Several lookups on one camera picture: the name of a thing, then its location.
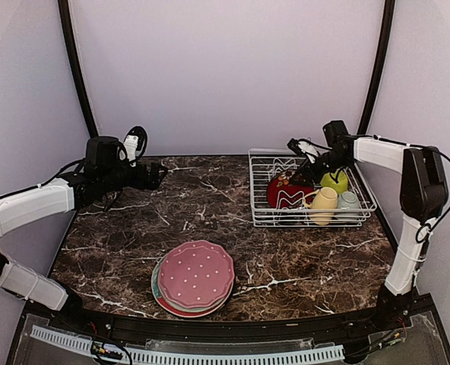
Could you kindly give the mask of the small red flower plate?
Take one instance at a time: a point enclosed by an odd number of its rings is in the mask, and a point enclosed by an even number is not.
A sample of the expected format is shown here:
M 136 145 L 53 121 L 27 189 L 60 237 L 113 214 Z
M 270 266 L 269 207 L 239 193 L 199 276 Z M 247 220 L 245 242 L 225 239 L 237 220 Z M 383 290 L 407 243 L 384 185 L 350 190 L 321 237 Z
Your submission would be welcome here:
M 292 183 L 295 170 L 289 169 L 278 173 L 268 184 L 267 200 L 271 208 L 301 208 L 303 198 L 315 189 Z

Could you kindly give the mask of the pink dotted bowl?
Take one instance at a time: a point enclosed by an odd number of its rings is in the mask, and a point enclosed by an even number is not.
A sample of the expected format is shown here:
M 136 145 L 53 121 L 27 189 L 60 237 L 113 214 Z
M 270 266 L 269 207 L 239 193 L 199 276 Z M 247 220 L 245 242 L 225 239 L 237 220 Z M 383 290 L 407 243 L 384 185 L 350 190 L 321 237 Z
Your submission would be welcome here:
M 187 242 L 169 251 L 157 280 L 168 301 L 185 309 L 205 308 L 224 298 L 233 285 L 234 261 L 220 245 Z

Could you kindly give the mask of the striped rim cream plate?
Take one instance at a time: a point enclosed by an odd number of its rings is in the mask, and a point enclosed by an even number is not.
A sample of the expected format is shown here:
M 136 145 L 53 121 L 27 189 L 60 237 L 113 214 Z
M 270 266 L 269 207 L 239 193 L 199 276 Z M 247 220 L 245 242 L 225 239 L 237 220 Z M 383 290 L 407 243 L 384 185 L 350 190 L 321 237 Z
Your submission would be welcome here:
M 226 298 L 226 300 L 225 300 L 225 304 L 226 303 L 229 303 L 230 302 L 230 300 L 232 299 L 232 297 L 233 297 L 233 293 L 234 293 L 234 290 L 235 290 L 236 288 L 235 288 L 235 285 L 233 285 L 231 288 L 230 288 L 230 292 L 229 292 L 229 294 L 228 294 L 228 296 L 227 296 L 227 298 Z

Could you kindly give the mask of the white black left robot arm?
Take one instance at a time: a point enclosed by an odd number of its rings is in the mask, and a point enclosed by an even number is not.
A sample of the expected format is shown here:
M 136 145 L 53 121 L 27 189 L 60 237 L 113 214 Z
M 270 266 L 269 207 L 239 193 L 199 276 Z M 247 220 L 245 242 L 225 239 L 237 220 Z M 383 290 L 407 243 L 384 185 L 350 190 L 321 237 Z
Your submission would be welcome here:
M 168 169 L 159 163 L 141 164 L 147 134 L 132 129 L 124 141 L 111 136 L 88 140 L 84 158 L 67 164 L 49 180 L 0 195 L 0 238 L 43 218 L 77 211 L 125 188 L 157 189 Z M 78 295 L 63 284 L 36 273 L 0 251 L 0 288 L 59 312 L 73 332 L 89 325 Z

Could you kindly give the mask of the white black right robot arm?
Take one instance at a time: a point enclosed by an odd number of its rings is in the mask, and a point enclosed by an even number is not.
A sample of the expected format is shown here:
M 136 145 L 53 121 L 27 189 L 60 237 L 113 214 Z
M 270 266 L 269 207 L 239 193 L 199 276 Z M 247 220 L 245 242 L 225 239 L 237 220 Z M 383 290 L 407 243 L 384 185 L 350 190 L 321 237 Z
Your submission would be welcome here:
M 292 138 L 287 147 L 304 158 L 293 175 L 295 183 L 311 186 L 326 173 L 356 162 L 384 167 L 401 176 L 400 205 L 403 213 L 401 238 L 395 260 L 382 286 L 390 297 L 410 293 L 429 248 L 429 239 L 450 211 L 444 162 L 449 157 L 433 146 L 408 144 L 379 136 L 351 135 L 341 120 L 323 127 L 326 146 L 320 155 L 308 149 L 313 142 Z

